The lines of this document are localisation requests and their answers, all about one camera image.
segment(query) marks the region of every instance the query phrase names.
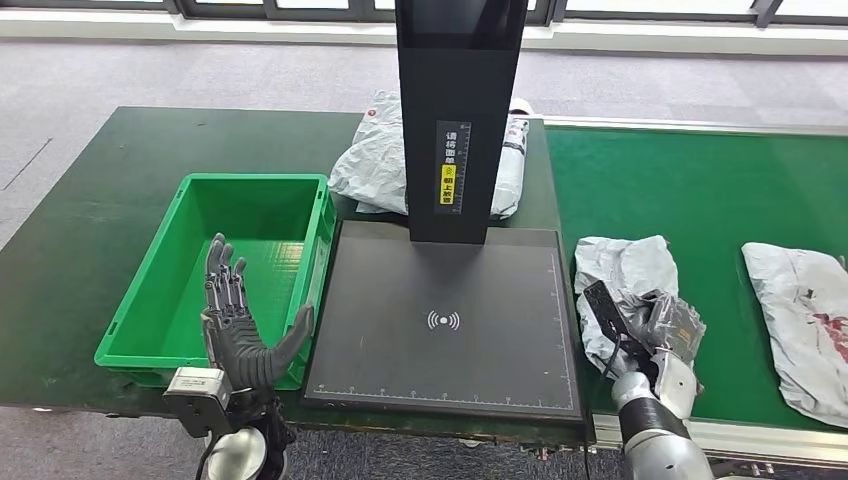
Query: black vertical pillar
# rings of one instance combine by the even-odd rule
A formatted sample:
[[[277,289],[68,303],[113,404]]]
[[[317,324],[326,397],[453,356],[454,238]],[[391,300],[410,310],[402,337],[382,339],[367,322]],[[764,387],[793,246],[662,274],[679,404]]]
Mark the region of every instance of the black vertical pillar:
[[[395,0],[412,241],[486,240],[527,0]]]

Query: scanning platform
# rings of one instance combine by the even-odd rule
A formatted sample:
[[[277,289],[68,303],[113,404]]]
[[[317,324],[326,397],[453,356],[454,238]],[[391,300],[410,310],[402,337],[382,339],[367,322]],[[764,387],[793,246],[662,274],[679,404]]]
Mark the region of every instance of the scanning platform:
[[[344,222],[304,401],[584,423],[558,234]]]

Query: nfc symbol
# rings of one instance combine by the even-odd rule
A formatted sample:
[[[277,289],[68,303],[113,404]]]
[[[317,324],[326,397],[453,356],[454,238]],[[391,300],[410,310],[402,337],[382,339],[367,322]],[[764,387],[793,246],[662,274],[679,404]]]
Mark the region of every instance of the nfc symbol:
[[[427,326],[430,327],[430,330],[433,330],[439,325],[445,325],[453,330],[459,330],[459,314],[453,312],[447,317],[443,317],[431,310],[427,315]]]

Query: gray carpet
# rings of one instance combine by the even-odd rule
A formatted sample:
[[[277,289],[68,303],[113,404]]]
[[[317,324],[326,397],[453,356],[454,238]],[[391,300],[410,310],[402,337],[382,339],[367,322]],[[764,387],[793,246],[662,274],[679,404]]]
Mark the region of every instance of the gray carpet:
[[[846,78],[828,59],[524,52],[515,95],[549,115],[848,127]],[[118,105],[359,112],[397,85],[392,48],[2,41],[0,246]],[[201,450],[161,419],[3,408],[0,432],[0,480],[185,479]],[[292,460],[297,479],[583,478],[577,453],[394,435],[307,432]],[[591,463],[593,478],[620,477],[617,452]]]

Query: humanoid robot hand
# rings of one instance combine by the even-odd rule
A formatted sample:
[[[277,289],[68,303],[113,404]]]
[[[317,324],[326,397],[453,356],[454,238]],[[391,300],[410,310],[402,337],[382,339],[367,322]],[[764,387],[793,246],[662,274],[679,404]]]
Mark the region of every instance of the humanoid robot hand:
[[[314,308],[300,307],[286,335],[266,346],[247,304],[247,262],[240,257],[230,266],[233,253],[224,235],[215,235],[206,256],[206,308],[200,314],[206,353],[213,367],[227,373],[234,390],[272,388],[312,334]]]

